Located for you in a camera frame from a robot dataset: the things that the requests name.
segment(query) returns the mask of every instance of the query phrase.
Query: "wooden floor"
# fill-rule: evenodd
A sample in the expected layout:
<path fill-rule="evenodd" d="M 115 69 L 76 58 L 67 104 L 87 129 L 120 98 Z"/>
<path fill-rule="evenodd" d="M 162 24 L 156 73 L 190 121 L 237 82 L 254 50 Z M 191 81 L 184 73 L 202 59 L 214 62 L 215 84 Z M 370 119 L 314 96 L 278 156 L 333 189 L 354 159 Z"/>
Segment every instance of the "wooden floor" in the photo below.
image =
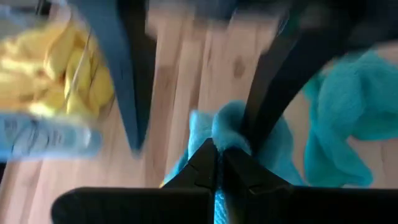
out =
<path fill-rule="evenodd" d="M 255 21 L 234 20 L 225 27 L 198 24 L 189 15 L 152 12 L 149 28 L 158 40 L 157 65 L 143 155 L 130 153 L 115 105 L 103 123 L 104 148 L 94 159 L 7 166 L 0 189 L 0 224 L 50 223 L 52 202 L 75 187 L 157 187 L 187 145 L 192 109 L 214 111 L 229 100 L 246 100 L 258 56 L 274 35 L 274 21 Z M 308 103 L 301 94 L 285 117 L 294 134 L 295 163 L 302 171 Z M 350 143 L 373 170 L 373 187 L 398 187 L 398 140 Z"/>

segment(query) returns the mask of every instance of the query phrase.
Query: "turquoise cloth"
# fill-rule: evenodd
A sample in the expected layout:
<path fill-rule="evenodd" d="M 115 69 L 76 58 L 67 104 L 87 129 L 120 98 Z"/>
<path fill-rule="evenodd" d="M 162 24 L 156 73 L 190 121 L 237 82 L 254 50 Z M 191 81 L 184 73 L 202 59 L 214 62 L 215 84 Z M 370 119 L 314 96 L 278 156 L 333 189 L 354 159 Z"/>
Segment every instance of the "turquoise cloth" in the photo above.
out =
<path fill-rule="evenodd" d="M 342 58 L 304 87 L 311 101 L 305 178 L 317 187 L 369 186 L 371 170 L 347 144 L 398 137 L 398 69 L 376 52 Z"/>
<path fill-rule="evenodd" d="M 193 111 L 190 116 L 188 149 L 164 182 L 167 183 L 173 179 L 183 169 L 189 158 L 193 156 L 207 138 L 213 138 L 213 142 L 221 156 L 225 149 L 233 146 L 242 149 L 250 155 L 249 144 L 238 133 L 244 108 L 245 104 L 243 102 L 233 101 L 224 106 L 214 116 L 200 111 Z M 293 165 L 292 151 L 293 137 L 286 121 L 281 118 L 255 159 L 291 184 L 304 185 L 297 169 Z M 228 211 L 225 207 L 224 193 L 220 189 L 222 177 L 220 167 L 222 166 L 219 165 L 218 190 L 215 195 L 215 223 L 222 224 L 228 223 Z"/>

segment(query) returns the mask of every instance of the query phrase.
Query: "light blue fabric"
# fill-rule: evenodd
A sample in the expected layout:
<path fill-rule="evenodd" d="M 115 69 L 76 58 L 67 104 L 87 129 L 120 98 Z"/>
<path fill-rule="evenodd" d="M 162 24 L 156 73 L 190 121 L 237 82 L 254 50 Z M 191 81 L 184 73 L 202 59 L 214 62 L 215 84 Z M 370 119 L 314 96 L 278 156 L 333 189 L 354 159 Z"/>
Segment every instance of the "light blue fabric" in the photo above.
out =
<path fill-rule="evenodd" d="M 349 55 L 304 87 L 311 101 L 305 178 L 317 187 L 368 186 L 371 170 L 347 144 L 398 137 L 398 69 L 376 52 Z"/>
<path fill-rule="evenodd" d="M 171 173 L 165 178 L 165 183 L 173 179 L 185 166 L 189 158 L 204 143 L 207 138 L 213 138 L 213 142 L 222 152 L 230 147 L 237 147 L 251 154 L 247 141 L 238 133 L 244 114 L 245 104 L 241 101 L 232 101 L 224 106 L 214 116 L 201 111 L 193 111 L 190 117 L 190 138 L 188 149 L 177 162 Z M 297 169 L 292 162 L 293 137 L 286 121 L 281 118 L 272 130 L 269 140 L 259 151 L 257 161 L 279 175 L 291 184 L 304 185 Z M 228 223 L 228 211 L 225 207 L 224 194 L 220 189 L 222 170 L 219 166 L 218 190 L 215 195 L 215 223 Z"/>

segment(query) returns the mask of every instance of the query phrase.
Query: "yellow fabric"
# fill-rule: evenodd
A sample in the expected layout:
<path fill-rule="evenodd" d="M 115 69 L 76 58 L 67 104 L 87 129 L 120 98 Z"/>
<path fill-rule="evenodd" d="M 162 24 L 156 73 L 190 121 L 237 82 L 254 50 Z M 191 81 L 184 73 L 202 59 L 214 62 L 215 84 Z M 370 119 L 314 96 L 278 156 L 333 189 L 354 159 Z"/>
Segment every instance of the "yellow fabric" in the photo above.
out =
<path fill-rule="evenodd" d="M 0 110 L 98 117 L 114 90 L 93 36 L 65 101 L 87 37 L 87 31 L 68 21 L 0 42 Z"/>

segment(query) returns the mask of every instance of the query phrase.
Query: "light blue bottle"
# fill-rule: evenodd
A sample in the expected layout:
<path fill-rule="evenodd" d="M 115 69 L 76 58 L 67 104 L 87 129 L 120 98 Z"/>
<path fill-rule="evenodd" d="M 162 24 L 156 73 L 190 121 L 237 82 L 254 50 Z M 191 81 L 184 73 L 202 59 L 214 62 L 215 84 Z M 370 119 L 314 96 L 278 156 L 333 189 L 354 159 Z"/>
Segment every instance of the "light blue bottle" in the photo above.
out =
<path fill-rule="evenodd" d="M 27 114 L 0 113 L 0 160 L 68 159 L 95 156 L 99 131 Z"/>

